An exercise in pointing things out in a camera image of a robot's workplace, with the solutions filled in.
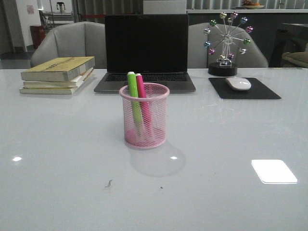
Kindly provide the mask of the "olive cushion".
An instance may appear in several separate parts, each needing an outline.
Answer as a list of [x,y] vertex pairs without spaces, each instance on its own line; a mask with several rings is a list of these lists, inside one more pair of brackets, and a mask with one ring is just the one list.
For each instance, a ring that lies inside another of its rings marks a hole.
[[308,52],[285,52],[282,54],[282,65],[284,67],[308,67]]

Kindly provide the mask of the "yellow book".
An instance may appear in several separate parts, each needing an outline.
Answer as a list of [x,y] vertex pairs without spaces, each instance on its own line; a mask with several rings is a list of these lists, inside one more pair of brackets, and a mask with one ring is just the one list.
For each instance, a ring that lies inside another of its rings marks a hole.
[[22,94],[73,94],[78,88],[25,88],[22,86],[19,91]]
[[70,81],[95,66],[95,58],[62,57],[21,72],[25,81]]

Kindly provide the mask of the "fruit bowl on counter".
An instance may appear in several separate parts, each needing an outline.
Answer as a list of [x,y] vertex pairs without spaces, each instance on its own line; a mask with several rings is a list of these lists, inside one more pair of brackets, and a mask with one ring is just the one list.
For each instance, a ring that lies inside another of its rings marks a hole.
[[242,7],[246,9],[262,9],[264,5],[261,5],[258,2],[254,2],[252,0],[243,0]]

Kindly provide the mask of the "pink highlighter pen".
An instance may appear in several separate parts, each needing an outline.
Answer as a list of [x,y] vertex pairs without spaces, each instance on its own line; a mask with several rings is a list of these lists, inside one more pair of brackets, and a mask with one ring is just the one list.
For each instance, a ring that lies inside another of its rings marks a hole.
[[[145,91],[145,86],[143,82],[142,75],[140,73],[136,74],[136,81],[137,81],[137,88],[138,88],[138,97],[139,98],[146,98],[146,91]],[[142,113],[142,118],[143,122],[148,130],[151,129],[151,113],[149,109],[149,104],[146,101],[141,101],[141,113]]]

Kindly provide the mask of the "white computer mouse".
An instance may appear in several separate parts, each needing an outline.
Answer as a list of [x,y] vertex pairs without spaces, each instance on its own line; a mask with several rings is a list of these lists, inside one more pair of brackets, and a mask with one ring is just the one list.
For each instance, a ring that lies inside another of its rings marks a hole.
[[242,77],[229,77],[226,78],[226,82],[231,89],[237,91],[249,90],[252,86],[248,79]]

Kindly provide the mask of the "pink mesh pen holder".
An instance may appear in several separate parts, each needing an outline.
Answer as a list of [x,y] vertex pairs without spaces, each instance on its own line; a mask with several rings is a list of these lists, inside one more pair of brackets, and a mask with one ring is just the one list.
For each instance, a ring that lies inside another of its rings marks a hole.
[[128,86],[119,90],[123,102],[124,138],[128,146],[151,149],[166,140],[167,97],[169,88],[144,83],[145,98],[130,96]]

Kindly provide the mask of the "top yellow book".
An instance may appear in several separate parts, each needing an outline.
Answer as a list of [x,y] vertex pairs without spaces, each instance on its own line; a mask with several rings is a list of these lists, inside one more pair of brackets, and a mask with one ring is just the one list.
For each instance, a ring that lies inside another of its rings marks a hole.
[[95,58],[62,57],[21,72],[25,81],[70,81],[95,66]]

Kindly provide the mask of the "middle cream book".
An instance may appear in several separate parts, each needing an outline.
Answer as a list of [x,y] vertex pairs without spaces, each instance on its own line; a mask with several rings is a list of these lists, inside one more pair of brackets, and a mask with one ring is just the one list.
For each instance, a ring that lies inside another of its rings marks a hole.
[[71,81],[24,81],[25,88],[78,88],[92,74],[94,68],[90,68],[86,72],[72,79]]

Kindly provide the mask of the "grey open laptop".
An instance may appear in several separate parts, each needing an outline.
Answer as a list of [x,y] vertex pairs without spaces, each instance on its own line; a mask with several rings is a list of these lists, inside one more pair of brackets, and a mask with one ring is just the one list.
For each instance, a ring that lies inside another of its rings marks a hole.
[[170,93],[194,92],[187,72],[187,14],[119,14],[105,17],[106,74],[96,93],[118,93],[127,73],[158,83]]

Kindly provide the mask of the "green highlighter pen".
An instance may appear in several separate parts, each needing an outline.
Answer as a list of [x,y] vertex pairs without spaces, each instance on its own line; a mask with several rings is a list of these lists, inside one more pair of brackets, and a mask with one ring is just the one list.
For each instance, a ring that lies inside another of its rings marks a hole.
[[[130,96],[134,98],[138,98],[139,95],[138,95],[136,74],[132,71],[129,71],[127,78],[128,78],[128,88],[129,88]],[[131,104],[132,104],[134,123],[137,128],[137,134],[140,136],[142,132],[142,115],[141,115],[140,103],[138,101],[131,101]]]

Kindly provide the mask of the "bottom yellow book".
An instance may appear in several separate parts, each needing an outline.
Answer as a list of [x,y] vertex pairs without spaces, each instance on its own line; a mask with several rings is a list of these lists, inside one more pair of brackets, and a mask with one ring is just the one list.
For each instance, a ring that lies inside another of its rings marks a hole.
[[73,94],[78,88],[25,88],[22,86],[19,91],[22,94]]

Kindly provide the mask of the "ferris wheel desk ornament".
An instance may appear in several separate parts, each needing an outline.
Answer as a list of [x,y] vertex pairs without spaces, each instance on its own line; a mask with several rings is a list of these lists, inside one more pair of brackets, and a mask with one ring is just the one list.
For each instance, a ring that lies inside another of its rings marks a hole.
[[214,76],[220,76],[220,77],[231,77],[237,74],[237,65],[232,62],[234,58],[234,53],[231,52],[230,45],[235,44],[233,41],[235,39],[240,40],[243,42],[244,45],[248,45],[251,43],[251,39],[245,38],[237,38],[234,33],[235,29],[231,29],[233,21],[235,18],[237,18],[238,13],[236,11],[233,11],[228,15],[226,12],[221,12],[219,17],[223,20],[224,30],[222,31],[217,26],[217,21],[215,19],[212,19],[209,22],[209,27],[204,29],[205,35],[210,35],[211,28],[216,27],[219,31],[218,37],[219,39],[211,42],[211,41],[205,41],[204,47],[207,48],[207,54],[213,55],[216,53],[216,48],[221,45],[222,46],[222,52],[218,56],[216,62],[210,63],[208,66],[208,73]]

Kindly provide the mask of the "red trash bin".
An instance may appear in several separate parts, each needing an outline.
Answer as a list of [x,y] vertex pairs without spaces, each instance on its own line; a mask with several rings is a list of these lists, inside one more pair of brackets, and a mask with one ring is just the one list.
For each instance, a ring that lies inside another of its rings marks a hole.
[[33,46],[35,49],[41,44],[41,42],[45,39],[46,33],[43,26],[33,25],[30,26],[31,37],[33,41]]

